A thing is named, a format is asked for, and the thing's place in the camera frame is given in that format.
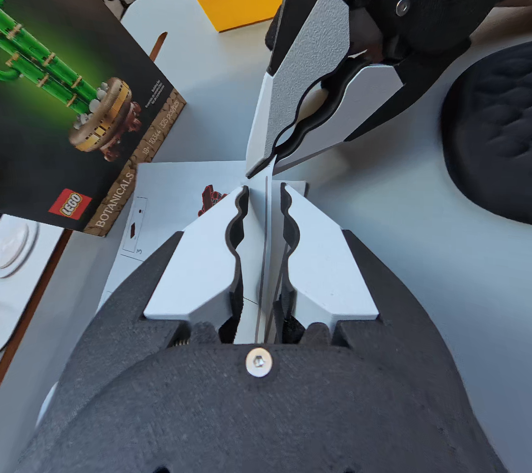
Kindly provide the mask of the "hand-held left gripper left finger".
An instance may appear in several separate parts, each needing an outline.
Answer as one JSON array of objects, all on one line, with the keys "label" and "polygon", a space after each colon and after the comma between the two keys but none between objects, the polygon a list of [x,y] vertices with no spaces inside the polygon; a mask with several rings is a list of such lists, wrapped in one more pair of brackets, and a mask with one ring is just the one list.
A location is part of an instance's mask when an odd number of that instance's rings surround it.
[{"label": "hand-held left gripper left finger", "polygon": [[249,188],[237,187],[179,233],[178,245],[144,310],[148,319],[209,322],[231,344],[243,310],[241,259]]}]

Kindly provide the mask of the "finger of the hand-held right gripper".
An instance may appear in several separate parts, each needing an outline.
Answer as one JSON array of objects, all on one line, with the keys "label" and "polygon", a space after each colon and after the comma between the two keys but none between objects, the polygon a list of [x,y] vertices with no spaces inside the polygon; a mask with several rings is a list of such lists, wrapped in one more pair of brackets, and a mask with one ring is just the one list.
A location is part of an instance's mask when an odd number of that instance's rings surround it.
[{"label": "finger of the hand-held right gripper", "polygon": [[338,67],[348,50],[347,3],[317,0],[276,73],[263,77],[247,145],[247,177],[268,164],[277,138],[294,124],[304,95]]},{"label": "finger of the hand-held right gripper", "polygon": [[299,121],[291,136],[276,148],[277,174],[342,143],[403,86],[396,69],[348,58],[321,87],[323,104]]}]

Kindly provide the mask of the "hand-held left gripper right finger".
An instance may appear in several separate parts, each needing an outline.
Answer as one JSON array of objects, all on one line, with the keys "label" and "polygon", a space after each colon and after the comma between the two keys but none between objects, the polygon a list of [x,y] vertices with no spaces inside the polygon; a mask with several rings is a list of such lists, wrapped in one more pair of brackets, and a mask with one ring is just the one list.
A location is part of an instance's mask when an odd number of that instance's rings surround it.
[{"label": "hand-held left gripper right finger", "polygon": [[287,248],[281,267],[280,340],[299,341],[313,323],[334,334],[339,321],[375,320],[379,311],[346,236],[287,183],[280,208]]}]

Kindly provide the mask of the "white instruction booklet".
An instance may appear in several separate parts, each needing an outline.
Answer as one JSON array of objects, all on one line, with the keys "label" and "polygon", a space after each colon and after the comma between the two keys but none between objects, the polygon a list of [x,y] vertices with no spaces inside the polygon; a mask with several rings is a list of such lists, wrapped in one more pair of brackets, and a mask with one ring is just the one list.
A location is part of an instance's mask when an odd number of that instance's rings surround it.
[{"label": "white instruction booklet", "polygon": [[235,343],[273,343],[274,301],[280,292],[280,268],[286,249],[280,209],[281,181],[267,175],[244,176],[244,161],[141,164],[116,259],[97,310],[111,293],[170,236],[194,222],[207,209],[245,184],[249,212],[245,239],[237,250],[243,263],[244,306]]}]

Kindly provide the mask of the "grey desk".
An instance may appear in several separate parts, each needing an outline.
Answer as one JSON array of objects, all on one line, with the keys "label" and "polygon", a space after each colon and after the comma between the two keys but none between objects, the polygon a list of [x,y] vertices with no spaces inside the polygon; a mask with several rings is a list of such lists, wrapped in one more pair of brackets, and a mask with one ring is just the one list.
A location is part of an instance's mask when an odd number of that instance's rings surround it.
[{"label": "grey desk", "polygon": [[[218,33],[197,0],[137,0],[122,19],[187,102],[155,162],[243,160],[269,51],[268,23]],[[510,472],[531,472],[531,226],[492,214],[454,186],[439,113],[455,79],[531,40],[531,7],[496,8],[470,49],[401,115],[293,167],[309,199],[351,230],[429,313],[475,415]],[[94,316],[131,202],[104,237],[76,232],[1,384],[1,472],[12,472],[40,407]]]}]

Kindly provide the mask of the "person's right hand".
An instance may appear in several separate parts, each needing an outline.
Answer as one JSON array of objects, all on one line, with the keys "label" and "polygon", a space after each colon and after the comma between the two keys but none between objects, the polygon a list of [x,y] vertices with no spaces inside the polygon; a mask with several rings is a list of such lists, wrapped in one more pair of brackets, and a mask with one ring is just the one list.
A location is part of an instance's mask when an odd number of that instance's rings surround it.
[{"label": "person's right hand", "polygon": [[296,118],[296,123],[315,113],[327,99],[328,93],[329,91],[323,89],[320,84],[313,86],[303,98]]}]

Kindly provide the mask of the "black textured wrist rest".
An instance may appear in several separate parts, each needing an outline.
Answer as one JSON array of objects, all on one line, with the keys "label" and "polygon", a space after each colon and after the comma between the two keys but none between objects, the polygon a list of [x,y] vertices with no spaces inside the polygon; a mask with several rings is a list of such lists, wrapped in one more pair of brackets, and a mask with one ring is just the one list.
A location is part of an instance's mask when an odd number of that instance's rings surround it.
[{"label": "black textured wrist rest", "polygon": [[467,68],[445,97],[440,125],[447,171],[462,194],[531,224],[531,42]]}]

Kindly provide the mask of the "white plate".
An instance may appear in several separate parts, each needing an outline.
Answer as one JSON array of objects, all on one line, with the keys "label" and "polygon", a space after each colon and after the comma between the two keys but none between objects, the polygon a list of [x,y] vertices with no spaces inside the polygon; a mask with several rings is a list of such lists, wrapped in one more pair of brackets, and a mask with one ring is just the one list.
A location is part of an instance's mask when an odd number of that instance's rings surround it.
[{"label": "white plate", "polygon": [[1,279],[22,267],[35,246],[38,231],[35,221],[1,215]]}]

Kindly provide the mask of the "black brick set box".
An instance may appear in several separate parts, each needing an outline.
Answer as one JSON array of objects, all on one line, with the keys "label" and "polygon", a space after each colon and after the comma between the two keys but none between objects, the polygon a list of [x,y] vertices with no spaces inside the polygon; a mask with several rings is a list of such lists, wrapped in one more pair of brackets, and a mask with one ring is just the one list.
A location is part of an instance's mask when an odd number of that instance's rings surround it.
[{"label": "black brick set box", "polygon": [[185,104],[103,0],[1,0],[1,213],[106,236]]}]

